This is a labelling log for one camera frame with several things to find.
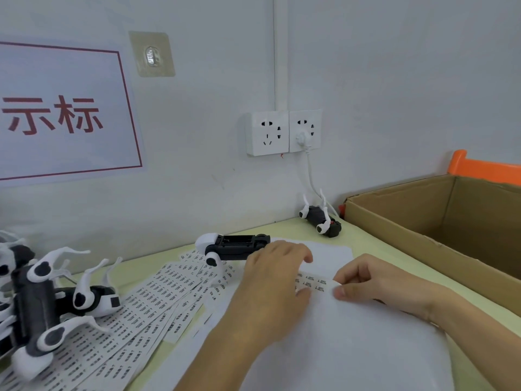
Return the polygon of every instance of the person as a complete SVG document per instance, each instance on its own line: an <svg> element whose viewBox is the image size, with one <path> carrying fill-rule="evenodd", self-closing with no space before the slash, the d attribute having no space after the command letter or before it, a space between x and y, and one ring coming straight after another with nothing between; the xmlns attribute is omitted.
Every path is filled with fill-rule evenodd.
<svg viewBox="0 0 521 391"><path fill-rule="evenodd" d="M308 247L276 241L251 254L221 321L210 332L174 391L235 391L257 356L288 335L303 316L311 291L295 293ZM497 391L521 390L521 338L452 290L363 254L338 270L336 299L370 299L442 328Z"/></svg>

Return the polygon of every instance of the brown cardboard box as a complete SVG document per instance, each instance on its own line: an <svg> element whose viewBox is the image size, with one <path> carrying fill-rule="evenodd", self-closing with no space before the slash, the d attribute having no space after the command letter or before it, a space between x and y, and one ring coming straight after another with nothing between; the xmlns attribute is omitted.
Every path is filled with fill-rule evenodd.
<svg viewBox="0 0 521 391"><path fill-rule="evenodd" d="M348 197L344 219L521 316L521 187L431 177Z"/></svg>

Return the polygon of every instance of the electrical outlet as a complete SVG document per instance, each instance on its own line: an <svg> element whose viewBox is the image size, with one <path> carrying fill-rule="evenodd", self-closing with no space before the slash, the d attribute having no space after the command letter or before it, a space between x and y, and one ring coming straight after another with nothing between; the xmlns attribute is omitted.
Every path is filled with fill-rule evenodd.
<svg viewBox="0 0 521 391"><path fill-rule="evenodd" d="M252 156L282 154L289 150L287 111L251 112L246 125L246 152Z"/></svg>
<svg viewBox="0 0 521 391"><path fill-rule="evenodd" d="M320 148L322 133L322 110L291 111L290 116L290 152L298 152L304 148L296 142L296 136L302 131L311 134L311 149Z"/></svg>

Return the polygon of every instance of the person's left hand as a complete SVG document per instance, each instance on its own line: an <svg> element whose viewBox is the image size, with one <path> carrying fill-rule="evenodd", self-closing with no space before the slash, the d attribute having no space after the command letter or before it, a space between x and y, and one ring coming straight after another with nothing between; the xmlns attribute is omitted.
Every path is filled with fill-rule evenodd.
<svg viewBox="0 0 521 391"><path fill-rule="evenodd" d="M311 296L309 288L295 293L302 261L313 261L309 248L283 240L251 254L217 327L259 352L283 339L304 314Z"/></svg>

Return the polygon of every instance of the toy robot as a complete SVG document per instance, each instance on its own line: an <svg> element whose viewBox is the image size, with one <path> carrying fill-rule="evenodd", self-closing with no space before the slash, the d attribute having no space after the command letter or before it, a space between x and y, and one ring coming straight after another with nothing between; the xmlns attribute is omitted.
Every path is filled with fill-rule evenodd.
<svg viewBox="0 0 521 391"><path fill-rule="evenodd" d="M0 287L12 282L12 298L0 292L0 358L12 352L11 364L19 378L30 381L53 361L53 351L58 349L68 334L83 324L89 324L101 332L95 317L113 314L121 309L116 289L111 285L109 272L121 262L121 258L108 268L100 286L90 286L91 274L104 266L87 269L75 287L56 288L54 281L66 277L69 263L55 269L54 264L63 253L87 254L68 247L49 252L40 260L26 246L24 239L0 232L0 236L15 241L0 243ZM69 318L61 322L61 316Z"/></svg>
<svg viewBox="0 0 521 391"><path fill-rule="evenodd" d="M320 190L320 195L323 199L323 207L310 206L307 202L306 195L302 195L306 205L302 210L299 211L298 216L302 219L307 219L309 223L316 227L317 232L319 232L321 235L325 235L327 237L336 237L342 230L342 225L337 220L329 216L327 211L326 197L324 196L322 190Z"/></svg>
<svg viewBox="0 0 521 391"><path fill-rule="evenodd" d="M217 279L224 275L223 261L243 261L255 251L267 246L270 236L222 236L207 233L195 242L195 248L204 255L208 266L217 268Z"/></svg>

